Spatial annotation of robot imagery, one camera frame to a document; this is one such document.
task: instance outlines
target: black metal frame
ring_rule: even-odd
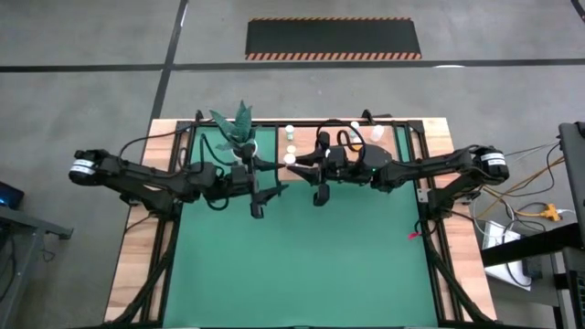
[[[365,125],[368,124],[374,124],[372,122],[372,119],[369,118],[368,120],[369,122],[364,122]],[[189,122],[177,122],[176,123],[176,129],[180,129],[181,127],[184,127],[185,124],[189,124],[191,121]],[[282,126],[285,126],[287,124],[293,124],[297,127],[315,127],[317,125],[317,123],[319,123],[319,121],[317,120],[299,120],[299,121],[279,121],[279,120],[267,120],[267,121],[261,121],[261,122],[255,122],[257,126],[270,126],[270,127],[274,127],[274,129],[276,130],[276,161],[278,161],[278,142],[279,142],[279,135],[278,135],[278,129]],[[411,159],[415,159],[416,156],[414,154],[414,142],[412,139],[412,133],[416,133],[417,137],[419,138],[419,143],[420,143],[420,150],[421,150],[421,156],[423,158],[428,158],[430,157],[429,155],[429,149],[428,149],[428,145],[426,142],[426,135],[424,132],[424,128],[423,128],[423,124],[422,121],[383,121],[381,122],[381,124],[384,125],[389,125],[392,126],[394,129],[394,133],[395,133],[395,144],[397,146],[397,152],[399,154],[400,159],[402,160],[402,150],[400,147],[400,143],[399,143],[399,139],[397,136],[397,128],[402,128],[404,129],[404,132],[406,134],[406,142],[407,142],[407,147],[408,147],[408,152],[409,152],[409,157]],[[214,122],[200,122],[198,126],[202,126],[202,127],[214,127],[217,126]],[[193,145],[194,145],[194,141],[195,141],[195,137],[196,137],[196,128],[190,129],[186,132],[183,133],[178,133],[175,135],[175,139],[173,141],[173,149],[172,149],[172,154],[171,154],[171,161],[169,164],[169,170],[170,171],[174,171],[177,165],[177,161],[179,161],[179,155],[180,155],[180,144],[181,144],[181,139],[183,138],[183,135],[187,133],[187,148],[186,148],[186,159],[190,159],[191,155],[193,153]],[[275,175],[275,181],[277,182],[277,184],[280,183],[280,181],[278,180],[278,174]],[[434,188],[434,181],[433,179],[428,179],[428,184],[430,188]],[[417,189],[420,187],[420,182],[419,181],[415,181],[413,184],[413,188],[415,189],[415,193],[417,191]],[[419,209],[421,209],[421,205],[422,203],[417,199],[417,203],[419,204]],[[156,321],[149,321],[150,318],[150,305],[152,302],[152,291],[154,288],[154,284],[148,284],[149,281],[152,281],[152,278],[149,276],[149,278],[147,279],[147,283],[144,285],[144,287],[141,289],[141,291],[139,292],[139,294],[145,294],[147,296],[147,298],[144,298],[144,301],[142,303],[142,313],[141,313],[141,317],[140,317],[140,322],[138,323],[129,323],[129,322],[123,322],[123,323],[116,323],[116,322],[108,322],[108,323],[104,323],[98,326],[90,326],[90,327],[84,327],[85,329],[91,329],[91,328],[155,328],[157,326],[161,326],[165,317],[165,307],[166,307],[166,302],[167,302],[167,298],[168,298],[168,289],[169,289],[169,282],[170,282],[170,278],[171,278],[171,273],[172,273],[172,269],[173,269],[173,260],[175,258],[175,244],[176,244],[176,240],[178,237],[178,230],[179,230],[179,222],[180,220],[177,220],[174,222],[173,225],[173,231],[171,233],[171,238],[169,240],[169,247],[167,248],[167,252],[165,253],[165,255],[163,256],[163,260],[165,261],[165,265],[164,265],[164,269],[163,271],[165,271],[165,281],[163,282],[163,289],[162,289],[162,294],[161,294],[161,303],[160,303],[160,307],[158,310],[158,315],[157,315],[157,320]],[[441,221],[439,221],[436,225],[438,225],[438,227],[436,228],[436,232],[438,233],[438,238],[439,238],[439,243],[441,246],[441,257],[443,260],[443,263],[447,266],[447,268],[449,269],[449,271],[452,272],[452,260],[451,260],[451,254],[449,252],[449,244],[447,242],[447,237],[446,237],[446,232],[445,232],[445,228],[444,225],[442,224]],[[423,233],[429,233],[429,228],[426,225],[421,225],[421,228],[423,230]],[[164,230],[165,230],[165,225],[159,225],[157,226],[157,230],[155,232],[155,242],[154,242],[154,248],[153,248],[153,255],[151,256],[151,268],[149,270],[149,273],[155,273],[158,274],[161,271],[161,263],[163,262],[163,260],[159,260],[160,258],[160,249],[162,248],[162,242],[163,242],[163,235],[164,235]],[[439,327],[449,327],[449,328],[470,328],[470,329],[474,329],[474,328],[478,328],[478,329],[483,329],[483,328],[496,328],[496,329],[527,329],[529,327],[522,327],[522,326],[513,326],[513,325],[506,325],[506,324],[500,324],[500,323],[470,323],[470,322],[465,322],[463,319],[463,312],[462,312],[462,307],[461,307],[461,303],[457,300],[456,296],[454,295],[454,293],[451,291],[451,300],[452,300],[452,308],[453,308],[453,315],[455,317],[455,320],[447,320],[446,316],[445,316],[445,312],[444,312],[444,305],[443,305],[443,300],[441,297],[441,287],[439,285],[439,281],[438,281],[438,274],[437,274],[437,269],[435,267],[435,265],[432,263],[431,258],[430,258],[430,245],[429,245],[430,240],[429,239],[425,239],[424,241],[424,248],[425,248],[425,253],[427,255],[427,266],[429,268],[429,275],[430,275],[430,284],[431,284],[431,291],[433,294],[433,301],[435,303],[435,312],[437,315],[437,321],[438,321],[438,326]],[[148,289],[146,292],[143,292],[145,286],[148,285]],[[350,327],[343,327],[343,328],[325,328],[325,327],[311,327],[314,329],[361,329],[361,328],[350,328]]]
[[[179,129],[180,127],[184,126],[184,124],[186,124],[187,122],[177,122],[176,124],[176,129]],[[318,123],[318,121],[316,120],[306,120],[306,121],[280,121],[280,120],[274,120],[274,121],[262,121],[262,122],[257,122],[257,124],[259,126],[269,126],[269,127],[274,127],[275,129],[275,139],[276,139],[276,143],[275,143],[275,148],[276,148],[276,157],[278,157],[278,149],[279,149],[279,134],[278,134],[278,130],[281,127],[286,126],[287,124],[293,124],[296,127],[315,127],[316,124]],[[396,128],[403,128],[404,132],[407,136],[407,147],[408,147],[408,151],[409,151],[409,157],[411,159],[415,158],[415,154],[414,154],[414,149],[413,149],[413,141],[412,141],[412,136],[410,132],[410,129],[412,128],[412,126],[414,126],[416,129],[412,129],[413,132],[416,132],[416,134],[419,137],[419,141],[420,141],[420,149],[421,149],[421,155],[422,157],[429,157],[429,150],[428,150],[428,146],[426,144],[426,136],[424,131],[420,130],[420,127],[422,127],[422,121],[390,121],[390,122],[381,122],[384,125],[390,125],[394,128],[394,132],[396,133],[397,129]],[[217,126],[214,122],[201,122],[199,124],[199,126],[201,127],[215,127]],[[194,145],[194,141],[195,141],[195,136],[196,136],[197,131],[194,129],[192,131],[188,132],[188,142],[187,142],[187,151],[186,151],[186,158],[190,159],[191,154],[193,153],[193,145]],[[178,157],[179,157],[179,150],[180,150],[180,140],[182,138],[181,134],[178,134],[175,136],[175,139],[173,141],[173,148],[172,148],[172,152],[171,152],[171,162],[169,164],[169,170],[174,170],[174,168],[176,168],[176,163],[178,161]],[[396,141],[396,146],[397,146],[397,151],[399,153],[400,159],[402,158],[401,156],[401,149],[400,149],[400,145],[398,143],[398,138],[395,137],[395,141]],[[280,185],[281,182],[278,179],[278,171],[275,171],[275,176],[274,179],[276,181],[277,185]],[[429,186],[430,187],[434,187],[434,181],[432,179],[429,179]],[[416,193],[416,189],[420,187],[419,186],[419,182],[415,182],[414,184],[414,189],[415,189],[415,193]],[[179,226],[180,221],[176,221],[174,222],[173,225],[173,233],[171,236],[171,239],[169,241],[170,243],[173,243],[173,241],[176,240],[176,237],[178,235],[178,226]],[[428,228],[426,226],[423,226],[423,229],[427,230],[428,232]],[[151,268],[149,270],[149,273],[152,272],[154,265],[157,263],[156,260],[158,260],[158,258],[160,257],[160,249],[162,246],[162,236],[164,235],[164,230],[165,230],[165,225],[158,225],[157,229],[156,229],[156,233],[155,233],[155,240],[154,240],[154,252],[151,258]],[[441,246],[441,255],[443,257],[443,259],[445,260],[447,266],[449,267],[449,269],[452,271],[452,260],[451,260],[451,255],[449,253],[449,244],[447,242],[447,236],[445,233],[445,228],[444,225],[440,222],[439,226],[437,227],[437,232],[439,233],[439,242],[440,242],[440,246]],[[424,240],[424,248],[425,248],[425,252],[428,253],[429,252],[429,246],[428,246],[428,241],[425,239]],[[443,305],[443,301],[442,301],[442,297],[441,297],[441,287],[439,285],[439,278],[438,278],[438,274],[437,274],[437,270],[435,269],[434,265],[432,265],[431,260],[429,259],[429,257],[427,257],[427,266],[429,267],[429,275],[430,275],[430,283],[431,283],[431,290],[432,290],[432,294],[433,294],[433,301],[435,304],[435,312],[437,314],[437,319],[439,321],[443,321],[445,320],[445,313],[444,313],[444,305]],[[166,301],[168,298],[168,288],[169,288],[169,282],[170,282],[170,275],[172,272],[172,261],[169,264],[169,267],[167,268],[166,272],[165,272],[165,282],[164,282],[164,286],[162,289],[162,294],[161,294],[161,303],[160,303],[160,308],[159,308],[159,313],[157,315],[157,319],[158,321],[163,321],[164,320],[164,313],[165,313],[165,307],[166,307]],[[453,293],[451,293],[451,299],[452,299],[452,308],[454,311],[454,316],[455,319],[458,321],[461,321],[463,319],[463,314],[462,314],[462,310],[461,310],[461,305],[457,302],[456,297]],[[150,312],[145,312],[144,310],[149,310],[150,311],[150,302],[145,304],[145,307],[143,308],[143,312],[141,313],[141,321],[147,321],[150,317]]]

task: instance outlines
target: green mat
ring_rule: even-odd
[[[223,142],[216,128],[201,133]],[[256,140],[273,160],[274,129]],[[258,177],[261,188],[275,184],[273,172]],[[407,238],[418,218],[412,184],[387,195],[332,183],[324,207],[314,190],[291,183],[264,219],[250,216],[249,196],[224,211],[184,205],[164,326],[436,326],[422,239]]]

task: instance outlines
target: hazard stripe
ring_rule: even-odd
[[[249,22],[266,20],[411,20],[410,17],[254,17]]]
[[[421,59],[420,53],[250,53],[246,60],[393,60]]]

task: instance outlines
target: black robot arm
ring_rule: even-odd
[[[262,207],[287,186],[259,190],[254,171],[274,170],[272,164],[254,157],[247,164],[235,164],[231,172],[210,162],[193,163],[176,173],[122,160],[104,150],[77,151],[69,178],[81,186],[106,186],[120,193],[128,204],[138,200],[157,215],[177,218],[179,202],[193,203],[203,196],[210,207],[219,200],[251,195],[250,213],[262,218]]]
[[[379,146],[364,144],[358,151],[356,161],[348,161],[344,146],[330,146],[328,133],[320,133],[311,154],[297,157],[298,165],[287,168],[311,185],[318,186],[314,194],[314,205],[323,206],[329,199],[327,181],[370,184],[381,192],[391,192],[411,180],[459,173],[445,188],[427,191],[419,199],[425,200],[424,217],[445,218],[456,199],[473,198],[474,190],[482,185],[499,185],[508,177],[508,168],[502,152],[492,146],[472,145],[451,154],[397,162]]]

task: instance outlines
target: white bottle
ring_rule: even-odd
[[[284,130],[286,131],[286,139],[289,141],[292,141],[293,140],[292,137],[294,134],[294,127],[289,124],[286,127],[284,127]]]
[[[372,142],[379,142],[382,139],[382,135],[384,134],[384,126],[377,124],[370,135],[370,139]]]
[[[356,128],[356,130],[359,130],[359,122],[351,122],[349,124],[351,124],[352,127]],[[349,137],[351,137],[352,139],[357,137],[357,134],[354,132],[353,129],[349,130]]]

